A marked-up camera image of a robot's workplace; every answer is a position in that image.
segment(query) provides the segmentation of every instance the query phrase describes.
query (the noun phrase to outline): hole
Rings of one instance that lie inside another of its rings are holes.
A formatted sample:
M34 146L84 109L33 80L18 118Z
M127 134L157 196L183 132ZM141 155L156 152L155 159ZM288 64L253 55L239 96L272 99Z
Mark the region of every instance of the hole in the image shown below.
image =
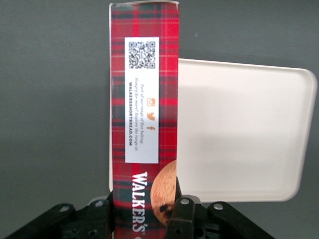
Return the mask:
M176 234L181 234L182 231L183 231L183 230L180 229L180 228L176 228L176 229L175 229L175 233L176 233Z
M96 234L96 232L97 232L96 230L91 230L91 231L89 231L88 235L94 236Z
M197 236L198 238L201 238L204 235L203 230L200 228L195 228L194 233L195 233L195 236Z

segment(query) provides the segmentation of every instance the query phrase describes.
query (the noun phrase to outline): metal screw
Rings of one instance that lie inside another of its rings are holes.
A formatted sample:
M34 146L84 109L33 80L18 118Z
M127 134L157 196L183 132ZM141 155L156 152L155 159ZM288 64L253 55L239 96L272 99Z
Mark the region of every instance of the metal screw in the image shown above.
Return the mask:
M223 210L224 207L223 207L223 205L221 205L221 204L219 204L219 203L216 203L216 204L214 204L214 209L216 209L216 210Z
M63 207L60 209L59 212L64 213L64 212L68 211L69 209L70 209L69 206L63 206Z
M102 206L103 205L103 202L102 201L99 201L99 202L97 202L96 204L95 204L95 207L100 207L100 206Z
M187 198L183 198L180 203L182 203L183 205L187 205L189 204L189 200Z

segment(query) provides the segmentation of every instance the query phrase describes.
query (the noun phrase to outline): gray background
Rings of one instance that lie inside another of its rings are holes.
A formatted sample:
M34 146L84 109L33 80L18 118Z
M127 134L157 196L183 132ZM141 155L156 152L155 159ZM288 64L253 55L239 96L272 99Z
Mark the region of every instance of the gray background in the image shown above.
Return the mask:
M109 192L108 5L0 1L1 238L53 205L80 209ZM183 0L180 57L319 77L319 1ZM235 208L278 239L317 239L318 145L317 99L298 194Z

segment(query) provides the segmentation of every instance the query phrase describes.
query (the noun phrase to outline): white plastic lid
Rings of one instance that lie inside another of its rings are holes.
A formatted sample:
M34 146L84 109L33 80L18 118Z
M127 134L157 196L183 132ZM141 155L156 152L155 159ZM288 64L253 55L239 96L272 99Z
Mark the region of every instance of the white plastic lid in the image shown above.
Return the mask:
M202 202L293 197L317 92L313 73L186 59L178 72L182 193ZM109 185L112 190L111 160Z

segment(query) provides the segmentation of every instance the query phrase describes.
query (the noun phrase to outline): social media icon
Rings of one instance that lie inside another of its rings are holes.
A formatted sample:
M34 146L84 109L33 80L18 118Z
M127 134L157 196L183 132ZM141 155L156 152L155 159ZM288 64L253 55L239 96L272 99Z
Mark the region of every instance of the social media icon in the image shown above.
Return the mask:
M148 113L148 118L150 119L150 120L155 120L155 117L154 117L154 113L152 112L152 113Z
M147 99L148 106L155 106L155 99L154 98L148 98Z

